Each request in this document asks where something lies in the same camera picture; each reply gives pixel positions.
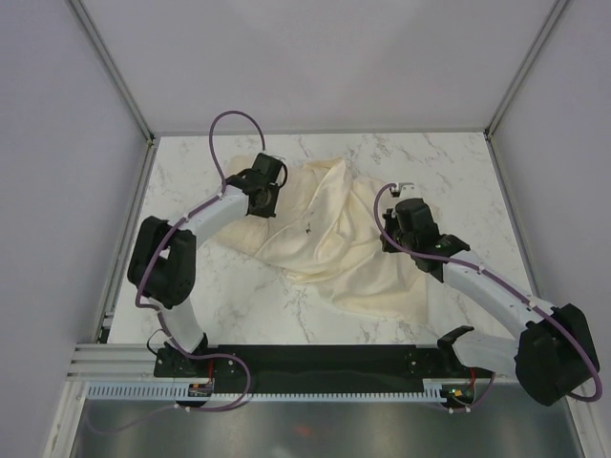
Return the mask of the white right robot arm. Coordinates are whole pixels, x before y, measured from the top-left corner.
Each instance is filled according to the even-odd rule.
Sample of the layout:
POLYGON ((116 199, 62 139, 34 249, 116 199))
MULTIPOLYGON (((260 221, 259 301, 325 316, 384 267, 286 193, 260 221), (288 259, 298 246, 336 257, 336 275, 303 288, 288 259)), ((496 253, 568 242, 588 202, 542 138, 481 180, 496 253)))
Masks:
POLYGON ((462 325, 438 339, 436 364, 448 376, 469 367, 514 377, 543 406, 564 397, 595 403, 603 393, 600 363, 584 313, 528 294, 492 269, 471 246, 443 234, 421 198, 375 211, 382 248, 474 301, 508 332, 499 338, 462 325))

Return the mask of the cream satin pillowcase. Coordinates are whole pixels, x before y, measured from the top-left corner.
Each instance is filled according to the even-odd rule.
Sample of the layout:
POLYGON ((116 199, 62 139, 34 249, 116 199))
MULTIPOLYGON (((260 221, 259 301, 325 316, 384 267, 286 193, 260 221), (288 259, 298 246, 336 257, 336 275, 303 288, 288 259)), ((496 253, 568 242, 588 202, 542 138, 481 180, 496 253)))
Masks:
POLYGON ((373 216, 382 186, 341 158, 290 169, 256 259, 348 312, 427 323, 424 275, 411 258, 382 250, 373 216))

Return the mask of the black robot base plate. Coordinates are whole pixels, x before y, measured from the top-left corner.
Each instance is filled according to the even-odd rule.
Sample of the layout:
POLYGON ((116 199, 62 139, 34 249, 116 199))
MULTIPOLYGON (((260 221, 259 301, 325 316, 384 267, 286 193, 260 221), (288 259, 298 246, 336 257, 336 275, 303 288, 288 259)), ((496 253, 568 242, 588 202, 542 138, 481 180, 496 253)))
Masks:
POLYGON ((469 369, 445 350, 412 344, 225 344, 198 353, 212 359, 188 359, 166 344, 158 350, 154 376, 210 376, 221 392, 243 392, 249 369, 249 392, 360 393, 417 388, 426 379, 485 380, 492 375, 469 369))

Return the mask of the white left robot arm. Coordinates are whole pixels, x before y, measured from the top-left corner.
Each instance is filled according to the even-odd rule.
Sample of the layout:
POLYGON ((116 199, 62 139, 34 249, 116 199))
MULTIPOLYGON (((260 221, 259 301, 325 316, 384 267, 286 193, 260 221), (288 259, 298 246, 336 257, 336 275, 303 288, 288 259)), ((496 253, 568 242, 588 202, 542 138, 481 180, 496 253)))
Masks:
POLYGON ((146 218, 139 226, 127 279, 136 289, 135 306, 152 310, 171 345, 176 366, 199 376, 209 363, 200 347, 205 333, 191 302, 197 253, 221 229, 246 216, 271 219, 288 178, 286 165, 258 154, 249 168, 221 181, 211 197, 173 219, 146 218))

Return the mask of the cream pillow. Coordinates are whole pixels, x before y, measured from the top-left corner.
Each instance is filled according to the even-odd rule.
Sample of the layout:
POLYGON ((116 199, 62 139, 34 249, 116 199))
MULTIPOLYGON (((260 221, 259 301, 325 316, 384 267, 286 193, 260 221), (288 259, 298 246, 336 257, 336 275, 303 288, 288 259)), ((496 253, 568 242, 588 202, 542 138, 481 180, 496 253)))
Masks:
POLYGON ((279 192, 274 218, 243 217, 222 228, 213 241, 254 256, 268 239, 295 221, 311 197, 311 176, 301 167, 287 170, 287 181, 279 192))

